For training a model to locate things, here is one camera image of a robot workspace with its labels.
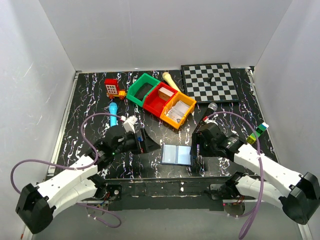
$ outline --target yellow microphone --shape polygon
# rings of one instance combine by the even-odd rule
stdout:
[[[168,72],[164,72],[162,74],[162,78],[163,78],[163,80],[165,80],[169,84],[170,87],[172,87],[173,89],[181,92],[180,89],[178,88],[178,86],[172,80],[171,75]]]

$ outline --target yellow bin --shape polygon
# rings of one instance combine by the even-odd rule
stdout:
[[[189,105],[189,109],[188,111],[184,114],[184,116],[182,117],[181,121],[180,122],[176,122],[174,120],[172,120],[170,117],[167,117],[166,114],[169,112],[169,110],[174,106],[176,105],[176,103],[178,101],[182,101],[184,102],[185,104]],[[173,98],[164,106],[163,110],[162,110],[162,113],[160,115],[160,119],[165,121],[166,123],[170,124],[172,127],[174,127],[175,129],[179,129],[180,126],[182,124],[185,123],[188,115],[190,113],[192,113],[195,109],[195,105],[196,105],[196,100],[192,99],[191,97],[181,93],[181,92],[177,92]]]

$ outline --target green bin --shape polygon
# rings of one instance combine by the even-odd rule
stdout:
[[[143,107],[146,97],[159,83],[160,81],[158,79],[144,73],[129,87],[126,98],[138,106]]]

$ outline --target plastic bin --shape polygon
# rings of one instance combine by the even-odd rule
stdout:
[[[174,106],[176,105],[176,103],[178,101],[182,101],[185,104],[189,105],[189,109],[188,111],[184,114],[184,116],[182,117],[180,122],[176,122],[174,120],[172,120],[170,117],[167,117],[166,114],[168,113],[168,111]],[[185,123],[187,116],[192,113],[195,109],[195,105],[196,105],[196,100],[192,99],[191,97],[188,97],[187,95],[184,95],[181,92],[177,92],[173,98],[171,98],[171,100],[164,106],[163,111],[161,113],[160,119],[165,121],[166,123],[170,124],[171,126],[173,126],[175,129],[179,129],[179,127]]]
[[[141,77],[139,77],[128,89],[128,92],[126,94],[126,98],[130,101],[134,102],[138,106],[142,107],[146,97],[148,94],[152,92],[152,90],[160,83],[158,79],[155,79],[154,77],[144,73]],[[143,99],[138,99],[137,94],[139,94],[139,91],[142,91],[142,88],[148,88],[146,91],[146,94],[144,94]]]
[[[173,92],[173,95],[167,101],[159,97],[158,90],[162,87]],[[156,117],[160,118],[165,105],[170,102],[170,100],[175,96],[177,92],[177,90],[173,89],[167,84],[160,82],[145,98],[143,108],[155,115]]]

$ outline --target table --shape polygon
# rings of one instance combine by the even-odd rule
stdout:
[[[92,72],[80,73],[72,98],[70,111],[58,154],[57,163],[70,166],[88,150],[89,146],[82,139],[80,126],[84,119],[93,113],[108,112],[110,103],[106,95],[104,81],[106,78],[118,79],[119,87],[128,89],[143,73],[147,73],[162,81],[162,73],[169,72],[177,86],[183,91],[183,81],[180,70],[154,70],[132,72]],[[230,111],[240,114],[254,128],[261,124],[262,118],[253,87],[244,68],[231,69],[240,102],[219,103],[218,111]],[[151,113],[125,100],[113,99],[118,105],[118,115],[126,117],[135,115],[138,123],[135,129],[144,127],[149,136],[158,144],[191,145],[191,135],[202,115],[207,109],[206,104],[197,104],[194,113],[190,114],[184,125],[174,130],[167,123]],[[221,115],[216,119],[223,130],[231,134],[236,131],[241,137],[247,138],[252,132],[244,122],[231,115]],[[92,142],[101,137],[108,137],[109,117],[97,116],[85,126],[85,135]],[[262,152],[277,161],[269,135],[265,132],[260,138]],[[193,178],[193,177],[227,177],[241,171],[252,174],[244,167],[230,162],[223,157],[204,157],[197,160],[193,166],[176,166],[160,164],[161,151],[132,155],[130,152],[115,157],[114,162],[101,172],[106,179],[145,179],[145,178]]]

